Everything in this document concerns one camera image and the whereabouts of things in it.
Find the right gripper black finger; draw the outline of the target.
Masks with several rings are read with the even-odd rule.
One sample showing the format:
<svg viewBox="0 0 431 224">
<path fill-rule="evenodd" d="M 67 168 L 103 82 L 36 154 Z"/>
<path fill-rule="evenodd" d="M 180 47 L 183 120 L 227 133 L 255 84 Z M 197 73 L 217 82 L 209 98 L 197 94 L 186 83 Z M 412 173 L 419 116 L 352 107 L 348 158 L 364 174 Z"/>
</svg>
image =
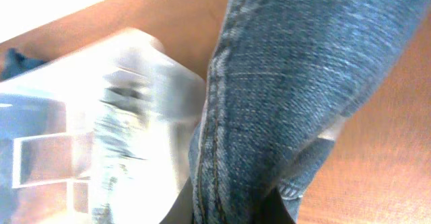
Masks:
<svg viewBox="0 0 431 224">
<path fill-rule="evenodd" d="M 277 188 L 265 197 L 257 209 L 254 224 L 296 224 L 286 210 Z"/>
</svg>

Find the medium blue jeans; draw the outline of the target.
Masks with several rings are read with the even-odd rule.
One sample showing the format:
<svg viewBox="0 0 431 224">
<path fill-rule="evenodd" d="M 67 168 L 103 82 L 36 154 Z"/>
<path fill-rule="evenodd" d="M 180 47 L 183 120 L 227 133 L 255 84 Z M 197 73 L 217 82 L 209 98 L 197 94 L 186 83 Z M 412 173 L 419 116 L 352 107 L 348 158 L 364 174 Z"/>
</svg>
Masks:
<svg viewBox="0 0 431 224">
<path fill-rule="evenodd" d="M 189 150 L 196 223 L 293 219 L 345 121 L 373 95 L 430 0 L 229 0 Z"/>
</svg>

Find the dark blue taped knit garment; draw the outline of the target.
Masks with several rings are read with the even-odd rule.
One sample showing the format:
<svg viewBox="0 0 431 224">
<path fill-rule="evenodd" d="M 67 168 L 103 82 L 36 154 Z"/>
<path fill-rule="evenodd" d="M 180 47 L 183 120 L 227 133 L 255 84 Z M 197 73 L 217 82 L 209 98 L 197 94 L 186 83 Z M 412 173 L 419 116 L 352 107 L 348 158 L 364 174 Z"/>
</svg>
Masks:
<svg viewBox="0 0 431 224">
<path fill-rule="evenodd" d="M 44 60 L 29 58 L 18 52 L 15 48 L 10 48 L 5 55 L 5 68 L 1 73 L 1 80 L 11 79 L 44 64 L 46 64 Z"/>
</svg>

